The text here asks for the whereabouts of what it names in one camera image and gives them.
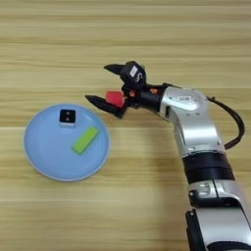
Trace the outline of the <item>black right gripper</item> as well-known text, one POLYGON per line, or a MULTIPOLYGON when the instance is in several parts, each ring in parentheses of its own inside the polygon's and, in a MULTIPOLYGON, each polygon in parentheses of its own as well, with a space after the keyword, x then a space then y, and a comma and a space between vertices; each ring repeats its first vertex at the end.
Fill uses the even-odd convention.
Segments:
MULTIPOLYGON (((109 64, 106 65, 104 69, 115 75, 119 75, 123 67, 124 65, 121 64, 109 64)), ((166 86, 164 84, 143 84, 139 86, 129 86, 124 84, 122 92, 125 96, 125 103, 121 108, 108 103, 104 98, 96 95, 86 95, 85 98, 98 109, 121 119, 124 116, 126 109, 129 107, 133 109, 142 108, 158 113, 160 111, 160 104, 165 89, 166 86)))

